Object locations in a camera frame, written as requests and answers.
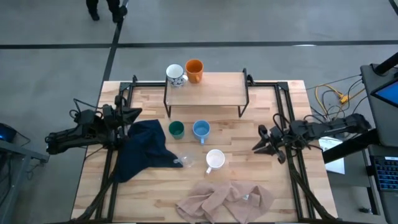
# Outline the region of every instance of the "blue cup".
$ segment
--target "blue cup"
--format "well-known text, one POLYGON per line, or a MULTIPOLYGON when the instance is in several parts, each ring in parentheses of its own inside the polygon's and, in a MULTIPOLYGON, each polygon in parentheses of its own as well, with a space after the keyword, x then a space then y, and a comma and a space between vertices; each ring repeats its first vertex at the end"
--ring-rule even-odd
POLYGON ((210 124, 205 120, 196 121, 193 124, 193 135, 195 139, 200 141, 200 144, 204 145, 205 140, 209 138, 210 134, 210 124))

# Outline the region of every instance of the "computer screen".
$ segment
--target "computer screen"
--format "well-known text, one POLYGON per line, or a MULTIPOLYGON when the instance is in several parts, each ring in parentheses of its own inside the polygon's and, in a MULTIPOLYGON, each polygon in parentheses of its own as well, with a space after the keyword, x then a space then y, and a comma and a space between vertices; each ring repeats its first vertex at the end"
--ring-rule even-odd
POLYGON ((398 79, 378 88, 373 95, 386 103, 398 106, 398 79))

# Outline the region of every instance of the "concrete floor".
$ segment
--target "concrete floor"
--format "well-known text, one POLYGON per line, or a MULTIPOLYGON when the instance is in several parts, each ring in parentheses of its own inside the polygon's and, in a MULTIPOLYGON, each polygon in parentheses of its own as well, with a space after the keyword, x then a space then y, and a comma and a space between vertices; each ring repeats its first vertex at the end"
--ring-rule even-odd
MULTIPOLYGON (((119 41, 123 43, 398 40, 398 30, 391 29, 398 17, 388 0, 138 0, 129 2, 128 9, 119 41)), ((105 2, 99 3, 99 13, 101 20, 91 21, 78 0, 1 1, 0 45, 110 44, 115 25, 105 2)), ((109 79, 130 80, 135 74, 139 80, 163 80, 167 65, 194 57, 204 61, 206 71, 246 67, 257 80, 301 79, 311 87, 357 75, 359 66, 381 62, 397 49, 396 45, 118 49, 109 79)), ((0 123, 30 137, 29 149, 45 152, 49 132, 73 126, 68 115, 74 108, 72 98, 97 102, 108 54, 109 49, 0 50, 4 105, 0 123)), ((333 86, 345 92, 357 79, 333 86)), ((308 96, 320 110, 313 90, 308 96)), ((326 103, 334 105, 336 99, 328 95, 326 103)), ((366 100, 357 111, 373 121, 366 100)), ((84 150, 71 149, 36 169, 20 193, 13 223, 68 220, 83 157, 84 150)), ((340 218, 369 222, 356 210, 368 202, 345 197, 361 190, 331 185, 340 218)))

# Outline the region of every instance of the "beige cloth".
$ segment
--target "beige cloth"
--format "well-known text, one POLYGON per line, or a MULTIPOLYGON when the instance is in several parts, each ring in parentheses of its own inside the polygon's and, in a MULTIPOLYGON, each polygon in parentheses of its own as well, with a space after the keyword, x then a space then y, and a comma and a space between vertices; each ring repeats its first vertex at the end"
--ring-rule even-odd
POLYGON ((247 224, 265 214, 273 201, 271 193, 254 182, 200 182, 188 198, 177 203, 177 212, 190 223, 202 219, 214 223, 217 208, 224 205, 238 222, 247 224))

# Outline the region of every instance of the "cup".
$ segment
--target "cup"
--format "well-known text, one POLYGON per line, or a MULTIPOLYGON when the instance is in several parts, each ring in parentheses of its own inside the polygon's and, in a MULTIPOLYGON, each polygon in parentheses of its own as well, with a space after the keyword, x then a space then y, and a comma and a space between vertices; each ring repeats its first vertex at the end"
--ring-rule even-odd
POLYGON ((203 63, 198 59, 191 59, 185 64, 190 83, 200 83, 203 75, 203 63))
POLYGON ((184 137, 184 124, 181 121, 173 121, 169 125, 169 132, 174 139, 181 139, 184 137))
POLYGON ((184 75, 184 69, 177 64, 167 67, 166 76, 172 87, 181 87, 188 81, 188 77, 184 75))
POLYGON ((218 170, 225 163, 225 155, 221 150, 212 149, 207 152, 206 155, 207 170, 206 173, 209 174, 211 170, 218 170))
POLYGON ((210 134, 210 124, 205 120, 196 121, 193 124, 193 135, 197 140, 200 141, 200 144, 204 145, 205 140, 208 139, 210 134))

